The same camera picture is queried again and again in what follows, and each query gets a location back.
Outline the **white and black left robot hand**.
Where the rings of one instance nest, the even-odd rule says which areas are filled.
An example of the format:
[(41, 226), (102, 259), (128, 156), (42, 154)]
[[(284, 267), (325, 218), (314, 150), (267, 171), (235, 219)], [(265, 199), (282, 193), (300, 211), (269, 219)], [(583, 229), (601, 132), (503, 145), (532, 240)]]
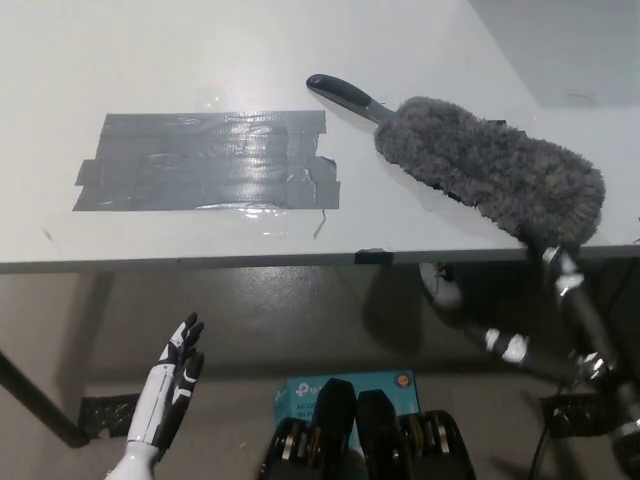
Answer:
[(128, 430), (124, 455), (106, 475), (110, 480), (153, 479), (155, 469), (180, 429), (204, 365), (196, 344), (204, 329), (189, 315), (167, 341), (150, 369)]

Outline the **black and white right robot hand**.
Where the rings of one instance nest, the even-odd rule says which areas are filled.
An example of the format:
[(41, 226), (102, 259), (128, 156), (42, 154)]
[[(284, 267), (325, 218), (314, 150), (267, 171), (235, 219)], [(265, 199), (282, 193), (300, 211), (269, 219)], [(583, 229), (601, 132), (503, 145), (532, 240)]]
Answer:
[(552, 284), (561, 318), (571, 323), (574, 352), (557, 356), (523, 334), (474, 323), (463, 329), (467, 338), (502, 362), (561, 385), (592, 383), (603, 390), (614, 390), (635, 384), (634, 372), (590, 298), (585, 275), (574, 258), (564, 248), (549, 247), (537, 253), (537, 260)]

